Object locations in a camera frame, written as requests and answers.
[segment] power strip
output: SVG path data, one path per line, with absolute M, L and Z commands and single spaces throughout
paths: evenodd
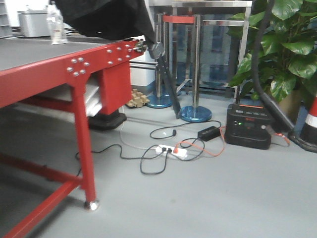
M 178 148 L 178 152 L 174 153 L 174 149 L 175 147 L 173 146 L 168 146 L 168 145 L 159 145 L 156 149 L 155 152 L 157 155 L 162 154 L 163 156 L 166 156 L 167 150 L 171 149 L 172 151 L 169 153 L 168 157 L 170 158 L 175 158 L 173 155 L 177 156 L 180 159 L 185 159 L 187 157 L 187 150 L 186 149 L 182 149 L 182 148 Z

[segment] black hose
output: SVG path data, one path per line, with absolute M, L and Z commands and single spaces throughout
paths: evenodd
M 275 125 L 273 125 L 273 129 L 275 131 L 284 131 L 288 132 L 288 138 L 292 140 L 295 144 L 303 148 L 304 150 L 317 153 L 317 145 L 308 143 L 300 138 L 300 136 L 294 131 L 294 125 L 290 121 L 290 119 L 282 112 L 276 102 L 267 95 L 263 88 L 261 87 L 260 79 L 259 79 L 259 51 L 261 47 L 261 39 L 263 34 L 265 33 L 266 26 L 269 23 L 269 19 L 272 13 L 272 9 L 274 7 L 274 0 L 269 0 L 267 4 L 267 8 L 265 10 L 265 15 L 263 20 L 261 21 L 258 33 L 256 35 L 256 39 L 254 42 L 254 49 L 252 54 L 252 76 L 253 76 L 253 84 L 254 90 L 259 94 L 259 97 L 264 104 L 265 108 L 271 113 L 273 118 L 276 120 Z

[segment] table frame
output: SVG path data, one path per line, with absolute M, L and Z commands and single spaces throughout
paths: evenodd
M 82 168 L 82 176 L 79 177 L 0 153 L 0 163 L 62 183 L 7 233 L 5 238 L 24 237 L 77 187 L 85 192 L 85 208 L 97 208 L 94 165 L 84 98 L 85 85 L 90 75 L 97 72 L 103 105 L 100 111 L 102 114 L 109 115 L 127 103 L 131 99 L 129 60 L 142 54 L 133 50 L 137 42 L 119 41 L 98 45 L 91 49 L 0 71 L 0 108 L 27 99 L 24 102 L 74 113 Z M 70 86 L 71 102 L 33 97 L 62 84 Z

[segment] orange cable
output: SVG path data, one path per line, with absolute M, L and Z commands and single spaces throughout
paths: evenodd
M 190 142 L 188 142 L 188 141 L 178 142 L 178 143 L 175 145 L 175 148 L 174 148 L 174 151 L 173 151 L 173 152 L 174 152 L 174 153 L 177 153 L 177 152 L 178 152 L 178 146 L 179 146 L 181 143 L 185 143 L 185 144 L 192 145 L 192 146 L 194 146 L 194 147 L 196 147 L 196 148 L 198 148 L 198 149 L 200 149 L 200 150 L 202 150 L 202 151 L 204 151 L 204 152 L 206 152 L 207 154 L 210 154 L 210 155 L 212 155 L 212 156 L 215 156 L 215 157 L 216 157 L 216 156 L 219 156 L 219 155 L 224 151 L 225 145 L 226 145 L 225 140 L 224 140 L 223 131 L 222 131 L 223 128 L 225 128 L 225 126 L 220 127 L 220 135 L 221 135 L 221 138 L 222 138 L 222 141 L 223 141 L 223 147 L 222 147 L 221 151 L 220 151 L 219 153 L 217 153 L 217 154 L 214 154 L 214 153 L 212 153 L 212 152 L 210 152 L 210 151 L 208 151 L 208 150 L 205 150 L 204 148 L 202 148 L 202 147 L 200 147 L 200 146 L 198 146 L 198 145 L 196 145 L 196 144 L 190 143 Z
M 282 133 L 275 133 L 275 135 L 282 137 L 288 145 L 291 144 L 290 140 Z

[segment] red metal table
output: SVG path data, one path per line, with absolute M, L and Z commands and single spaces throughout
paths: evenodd
M 48 40 L 0 40 L 0 108 L 27 99 L 28 103 L 73 112 L 82 167 L 82 176 L 77 177 L 0 153 L 0 163 L 62 183 L 5 238 L 25 236 L 77 187 L 85 192 L 87 209 L 98 207 L 84 100 L 85 85 L 90 75 L 97 73 L 102 114 L 109 115 L 127 103 L 131 99 L 129 60 L 142 54 L 133 50 L 136 43 L 69 42 L 51 45 Z M 32 97 L 62 84 L 70 86 L 71 102 Z

